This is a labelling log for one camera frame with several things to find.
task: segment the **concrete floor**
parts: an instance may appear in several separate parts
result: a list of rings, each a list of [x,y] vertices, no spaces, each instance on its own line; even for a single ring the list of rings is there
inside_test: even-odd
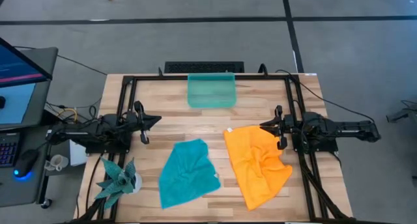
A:
[[[417,0],[289,0],[293,16],[396,16],[417,14]],[[284,16],[282,0],[5,0],[0,21]],[[417,100],[417,21],[295,22],[305,72],[318,73],[325,98],[370,115],[382,140],[339,140],[343,174],[354,216],[368,221],[417,219],[417,148],[408,120],[385,115]],[[59,53],[105,73],[156,73],[165,61],[244,61],[270,71],[295,72],[285,22],[142,25],[0,26],[15,46],[56,46]],[[101,95],[105,77],[58,60],[48,100],[88,105]],[[327,105],[334,120],[361,120]],[[82,168],[50,180],[55,201],[0,208],[0,223],[57,223],[72,219]]]

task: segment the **monitor screen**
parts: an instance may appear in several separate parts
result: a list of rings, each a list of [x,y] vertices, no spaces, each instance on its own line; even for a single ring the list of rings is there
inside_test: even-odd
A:
[[[36,83],[47,79],[49,76],[41,67],[4,40],[0,41],[0,87]]]

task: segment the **wooden tabletop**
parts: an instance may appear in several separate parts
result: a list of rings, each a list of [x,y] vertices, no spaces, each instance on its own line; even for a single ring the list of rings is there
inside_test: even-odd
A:
[[[107,76],[100,115],[116,113],[122,77],[122,74]],[[317,76],[300,75],[300,81],[321,96]],[[283,106],[283,114],[289,114],[289,105],[285,85],[281,80],[236,80],[236,87],[237,103],[234,108],[202,110],[190,109],[188,106],[187,81],[139,81],[136,100],[142,102],[146,114],[160,115],[162,120],[149,132],[149,145],[141,143],[140,133],[134,134],[126,163],[135,158],[136,170],[142,176],[143,185],[138,193],[123,195],[119,199],[116,222],[309,220],[298,157],[293,151],[289,135],[289,146],[284,150],[281,161],[293,166],[290,179],[275,198],[255,210],[247,210],[229,161],[222,132],[227,128],[256,125],[271,120],[277,105]],[[302,93],[307,111],[326,116],[322,100],[303,87]],[[176,142],[198,138],[208,145],[209,158],[220,176],[222,186],[201,198],[162,210],[158,189],[162,167]],[[352,216],[339,162],[326,152],[318,152],[316,155],[324,190],[342,212]],[[97,158],[98,155],[90,156],[85,167],[78,197],[80,215],[85,212],[87,188]],[[93,178],[89,205],[101,190],[95,183],[103,181],[104,173],[100,162]],[[313,188],[311,190],[316,215],[320,216],[316,192]]]

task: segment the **translucent container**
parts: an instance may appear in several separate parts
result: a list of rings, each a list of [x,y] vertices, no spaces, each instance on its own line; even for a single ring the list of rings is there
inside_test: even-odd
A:
[[[189,74],[187,94],[192,108],[233,107],[236,104],[235,74]]]

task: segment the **microfiber cloth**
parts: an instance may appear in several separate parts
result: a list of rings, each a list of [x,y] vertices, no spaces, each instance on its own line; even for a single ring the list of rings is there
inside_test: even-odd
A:
[[[293,172],[279,156],[278,137],[259,126],[224,131],[230,162],[248,210],[253,210],[280,192]]]
[[[201,139],[175,143],[159,178],[162,208],[186,203],[220,188],[208,154]]]

